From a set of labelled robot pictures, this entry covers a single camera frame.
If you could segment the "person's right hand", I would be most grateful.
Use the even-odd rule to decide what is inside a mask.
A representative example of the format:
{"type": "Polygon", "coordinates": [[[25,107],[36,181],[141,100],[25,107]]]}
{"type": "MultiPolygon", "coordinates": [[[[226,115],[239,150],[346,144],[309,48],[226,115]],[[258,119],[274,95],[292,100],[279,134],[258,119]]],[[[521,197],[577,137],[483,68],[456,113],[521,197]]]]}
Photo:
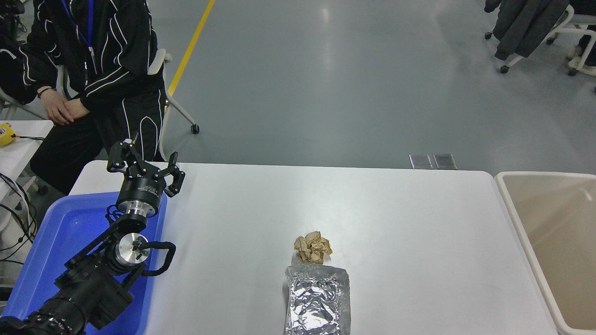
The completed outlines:
{"type": "Polygon", "coordinates": [[[38,90],[38,97],[47,118],[58,125],[67,125],[74,122],[73,117],[66,109],[66,98],[53,87],[44,86],[38,90]]]}

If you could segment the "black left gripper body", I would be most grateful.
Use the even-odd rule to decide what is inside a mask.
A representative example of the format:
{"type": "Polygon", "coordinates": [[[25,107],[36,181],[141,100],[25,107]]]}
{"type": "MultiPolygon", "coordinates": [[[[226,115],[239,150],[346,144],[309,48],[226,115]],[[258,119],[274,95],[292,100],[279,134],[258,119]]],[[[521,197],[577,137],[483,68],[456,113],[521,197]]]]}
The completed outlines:
{"type": "Polygon", "coordinates": [[[130,203],[137,201],[149,207],[149,211],[158,211],[165,188],[164,178],[155,179],[159,170],[149,163],[129,165],[116,200],[118,209],[125,211],[130,203]]]}

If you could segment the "person's left hand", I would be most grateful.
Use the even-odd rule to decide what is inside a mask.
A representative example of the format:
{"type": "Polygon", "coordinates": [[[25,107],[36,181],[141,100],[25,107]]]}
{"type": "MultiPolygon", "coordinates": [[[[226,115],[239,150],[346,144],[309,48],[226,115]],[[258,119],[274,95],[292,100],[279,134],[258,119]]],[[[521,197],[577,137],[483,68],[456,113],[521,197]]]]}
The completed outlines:
{"type": "Polygon", "coordinates": [[[87,116],[90,113],[90,111],[87,108],[85,108],[85,106],[79,98],[75,98],[64,102],[64,106],[66,108],[66,111],[68,112],[68,115],[72,119],[79,119],[81,117],[87,116]]]}

